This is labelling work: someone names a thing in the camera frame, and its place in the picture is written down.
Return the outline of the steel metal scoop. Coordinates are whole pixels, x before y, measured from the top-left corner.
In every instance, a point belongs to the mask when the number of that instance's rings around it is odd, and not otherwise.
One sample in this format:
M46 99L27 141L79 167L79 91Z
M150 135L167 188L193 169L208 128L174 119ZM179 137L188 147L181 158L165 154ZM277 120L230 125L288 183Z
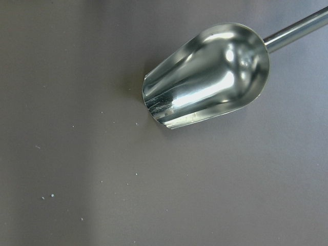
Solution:
M326 24L323 8L266 38L239 23L212 26L145 76L143 101L169 129L237 111L262 93L271 53Z

